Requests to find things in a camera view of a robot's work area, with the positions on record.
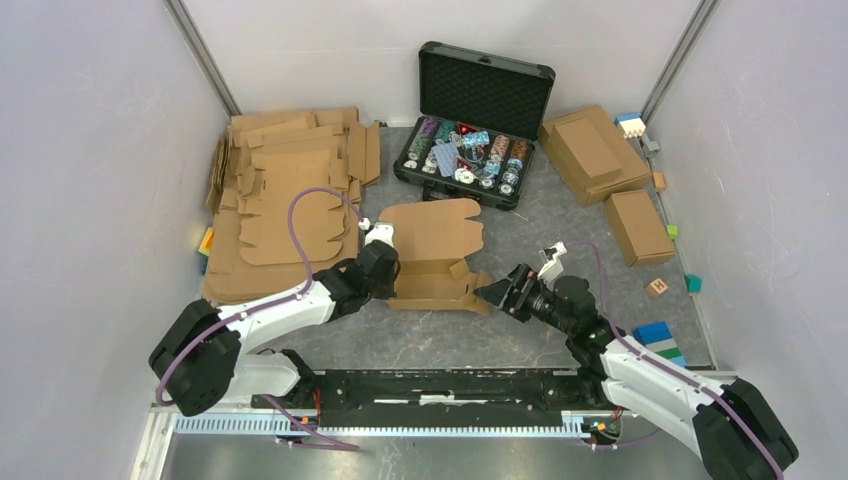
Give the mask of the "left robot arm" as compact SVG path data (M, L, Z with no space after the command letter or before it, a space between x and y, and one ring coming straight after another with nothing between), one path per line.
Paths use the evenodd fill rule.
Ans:
M306 405L314 381L293 355L258 354L256 348L356 313L370 300L393 297L399 265L398 252L375 240L290 290L224 307L205 299L189 303L148 359L160 380L158 402L187 417L255 394L279 397L290 407Z

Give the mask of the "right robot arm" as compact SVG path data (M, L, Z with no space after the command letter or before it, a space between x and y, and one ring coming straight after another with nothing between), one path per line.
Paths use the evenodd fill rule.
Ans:
M527 264L475 295L521 322L537 319L566 336L580 365L580 400L629 410L688 447L713 479L781 479L799 458L760 390L699 375L648 350L598 309L587 280L553 281Z

